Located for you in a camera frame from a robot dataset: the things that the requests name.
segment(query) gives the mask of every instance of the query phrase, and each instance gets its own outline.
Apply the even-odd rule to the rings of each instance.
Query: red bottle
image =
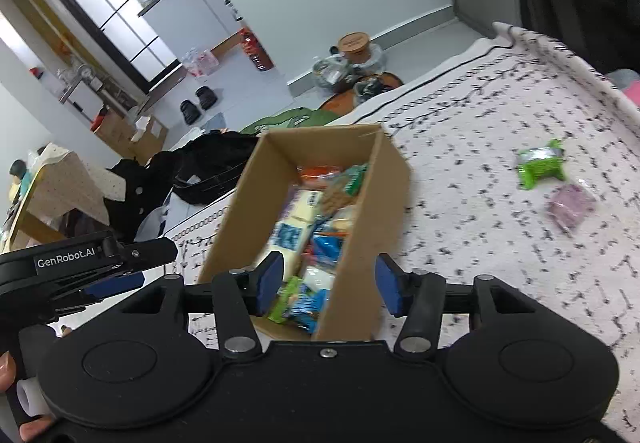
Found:
[[[273,62],[269,58],[267,51],[248,28],[242,28],[242,48],[249,58],[254,62],[258,71],[269,71],[273,68]]]

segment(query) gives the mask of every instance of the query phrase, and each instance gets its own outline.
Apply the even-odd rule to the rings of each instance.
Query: blue gripper pad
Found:
[[[396,275],[398,265],[394,263],[386,253],[381,253],[376,258],[376,286],[385,302],[389,313],[394,317],[406,315],[404,311],[404,299],[400,290],[400,279]]]
[[[258,273],[256,286],[256,307],[259,316],[264,315],[282,285],[284,259],[278,251],[272,251],[254,270]]]
[[[95,298],[97,299],[104,299],[107,297],[119,295],[120,293],[124,293],[126,291],[138,289],[142,287],[144,283],[145,276],[142,275],[141,271],[139,271],[132,275],[113,277],[112,279],[98,282],[97,284],[93,284],[87,288],[84,288],[84,292],[89,295],[95,296]]]

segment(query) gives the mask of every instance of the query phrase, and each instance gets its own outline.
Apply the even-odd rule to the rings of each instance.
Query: white cylinder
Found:
[[[15,384],[15,392],[22,410],[28,416],[51,414],[51,410],[42,396],[38,378],[19,379]]]

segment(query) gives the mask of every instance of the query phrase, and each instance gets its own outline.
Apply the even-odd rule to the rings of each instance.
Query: green packet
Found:
[[[278,300],[275,305],[271,309],[269,313],[268,319],[271,322],[276,322],[276,324],[284,324],[287,319],[284,317],[287,308],[289,308],[289,299],[292,295],[298,292],[300,289],[300,284],[302,284],[302,279],[300,277],[291,277],[289,281],[283,288],[280,288],[280,293],[278,294]]]
[[[344,174],[349,177],[344,185],[344,193],[350,196],[357,196],[360,187],[362,187],[362,181],[364,180],[364,174],[367,173],[367,163],[362,165],[354,165],[344,171]]]
[[[564,150],[559,139],[551,140],[546,147],[530,148],[518,152],[518,176],[522,187],[531,190],[542,178],[554,177],[564,181],[562,171]]]

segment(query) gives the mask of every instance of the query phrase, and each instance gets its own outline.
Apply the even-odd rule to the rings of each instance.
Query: wooden lid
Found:
[[[369,45],[369,35],[366,33],[349,33],[338,40],[338,49],[345,55],[360,53]]]

